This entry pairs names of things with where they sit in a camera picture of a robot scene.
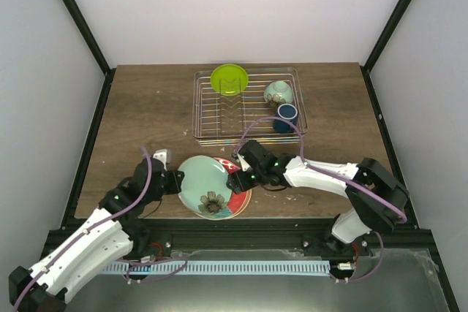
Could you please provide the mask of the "red rimmed plate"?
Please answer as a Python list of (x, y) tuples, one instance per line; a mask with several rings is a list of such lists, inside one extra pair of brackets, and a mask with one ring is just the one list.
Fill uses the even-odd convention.
[[(226, 159), (222, 159), (219, 157), (215, 158), (226, 170), (229, 174), (238, 171), (240, 167), (234, 164), (231, 161)], [(232, 219), (242, 213), (252, 198), (252, 191), (248, 190), (242, 192), (240, 194), (232, 193), (230, 200), (227, 202), (227, 206), (218, 213), (215, 214), (208, 214), (208, 213), (197, 213), (197, 215), (201, 218), (212, 220), (212, 221), (221, 221)]]

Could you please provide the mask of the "pale teal floral plate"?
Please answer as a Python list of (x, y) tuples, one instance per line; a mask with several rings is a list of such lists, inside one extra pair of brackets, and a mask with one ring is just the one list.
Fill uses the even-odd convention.
[(178, 196), (192, 212), (211, 218), (227, 209), (232, 194), (229, 173), (216, 159), (193, 156), (178, 171), (184, 174)]

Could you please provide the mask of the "wire dish rack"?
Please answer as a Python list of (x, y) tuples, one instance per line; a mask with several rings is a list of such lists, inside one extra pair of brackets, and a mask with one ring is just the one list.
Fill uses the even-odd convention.
[(212, 71), (195, 73), (192, 133), (202, 146), (235, 145), (245, 130), (247, 137), (265, 144), (295, 143), (296, 132), (280, 134), (272, 121), (257, 119), (275, 115), (276, 107), (267, 103), (264, 90), (272, 83), (283, 81), (292, 89), (292, 104), (298, 109), (296, 126), (301, 134), (308, 130), (306, 110), (298, 72), (292, 67), (247, 69), (246, 89), (235, 96), (223, 96), (211, 87)]

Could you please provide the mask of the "dark blue mug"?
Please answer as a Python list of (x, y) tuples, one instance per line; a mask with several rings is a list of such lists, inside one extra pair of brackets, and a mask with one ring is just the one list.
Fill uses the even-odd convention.
[(297, 124), (298, 109), (293, 104), (284, 103), (277, 107), (276, 119), (273, 120), (273, 129), (281, 134), (293, 131), (292, 125)]

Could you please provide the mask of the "pale green ceramic bowl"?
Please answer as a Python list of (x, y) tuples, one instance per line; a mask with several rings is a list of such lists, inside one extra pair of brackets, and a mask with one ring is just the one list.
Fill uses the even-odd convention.
[(283, 80), (276, 80), (269, 84), (264, 90), (263, 98), (267, 104), (276, 106), (292, 104), (294, 100), (292, 88)]

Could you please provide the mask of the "lime green plate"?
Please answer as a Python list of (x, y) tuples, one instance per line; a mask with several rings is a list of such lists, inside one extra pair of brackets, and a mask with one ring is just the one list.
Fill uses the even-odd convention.
[(211, 73), (210, 84), (222, 96), (236, 96), (247, 88), (249, 76), (239, 65), (223, 64)]

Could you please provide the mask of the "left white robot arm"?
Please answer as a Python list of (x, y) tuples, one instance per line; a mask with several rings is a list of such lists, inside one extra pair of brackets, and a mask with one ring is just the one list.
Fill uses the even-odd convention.
[(106, 193), (85, 222), (29, 269), (9, 276), (14, 311), (64, 311), (73, 297), (109, 264), (145, 256), (150, 232), (140, 218), (146, 205), (180, 190), (184, 174), (167, 170), (167, 150), (157, 151)]

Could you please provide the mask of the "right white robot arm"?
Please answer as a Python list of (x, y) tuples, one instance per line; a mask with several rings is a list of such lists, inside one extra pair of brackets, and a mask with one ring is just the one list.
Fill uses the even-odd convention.
[(256, 140), (244, 144), (236, 158), (241, 168), (227, 179), (227, 187), (236, 194), (269, 185), (316, 189), (347, 198), (351, 210), (339, 214), (322, 239), (322, 246), (335, 256), (368, 232), (387, 234), (407, 221), (407, 188), (374, 159), (330, 164), (302, 155), (275, 156)]

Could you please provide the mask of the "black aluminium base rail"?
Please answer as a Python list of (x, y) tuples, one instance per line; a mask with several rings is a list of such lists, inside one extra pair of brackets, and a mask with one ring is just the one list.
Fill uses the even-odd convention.
[[(61, 229), (49, 232), (40, 258), (49, 254), (69, 237), (84, 220), (70, 220)], [(323, 259), (350, 258), (351, 246), (335, 252), (324, 244), (331, 228), (331, 218), (233, 219), (208, 221), (202, 219), (143, 219), (149, 243), (163, 247), (164, 255), (172, 251), (198, 250), (301, 250), (305, 256)], [(385, 248), (423, 248), (436, 251), (433, 235), (428, 229), (399, 225), (390, 234), (381, 234)], [(380, 248), (375, 234), (360, 235), (355, 240), (359, 254)]]

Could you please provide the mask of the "left black frame post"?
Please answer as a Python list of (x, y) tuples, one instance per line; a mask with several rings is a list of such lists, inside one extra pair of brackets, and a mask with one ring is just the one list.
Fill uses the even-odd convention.
[(108, 76), (112, 69), (110, 68), (107, 60), (104, 57), (102, 50), (100, 49), (98, 42), (96, 41), (91, 28), (89, 27), (83, 13), (81, 12), (76, 0), (62, 0), (66, 7), (70, 17), (75, 23), (78, 31), (80, 32), (84, 42), (86, 43), (89, 51), (91, 52), (94, 60), (98, 67), (105, 76)]

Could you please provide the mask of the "black frame post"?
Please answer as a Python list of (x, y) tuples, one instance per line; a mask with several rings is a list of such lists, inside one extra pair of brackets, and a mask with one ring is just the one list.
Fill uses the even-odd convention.
[(110, 68), (107, 60), (104, 57), (102, 50), (100, 49), (98, 42), (96, 41), (91, 28), (89, 27), (83, 13), (81, 12), (76, 0), (62, 0), (66, 7), (70, 17), (75, 23), (78, 31), (80, 32), (84, 42), (86, 43), (89, 51), (91, 52), (94, 60), (98, 67), (105, 76), (108, 76), (112, 69)]
[(382, 32), (380, 33), (374, 47), (372, 48), (369, 54), (369, 57), (367, 58), (365, 64), (361, 66), (361, 69), (363, 70), (364, 73), (370, 74), (370, 72), (375, 67), (385, 47), (389, 43), (390, 38), (393, 36), (394, 31), (398, 27), (405, 12), (409, 8), (411, 2), (412, 0), (398, 0), (397, 1)]

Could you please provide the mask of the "right black frame post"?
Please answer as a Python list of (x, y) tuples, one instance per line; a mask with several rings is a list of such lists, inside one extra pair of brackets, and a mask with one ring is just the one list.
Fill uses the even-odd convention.
[(394, 31), (398, 27), (405, 12), (409, 8), (411, 2), (412, 0), (398, 0), (397, 1), (382, 32), (380, 33), (374, 47), (372, 48), (369, 54), (369, 57), (367, 58), (365, 64), (361, 66), (361, 69), (363, 70), (364, 73), (370, 74), (370, 72), (375, 67), (385, 47), (389, 43), (390, 38), (393, 36)]

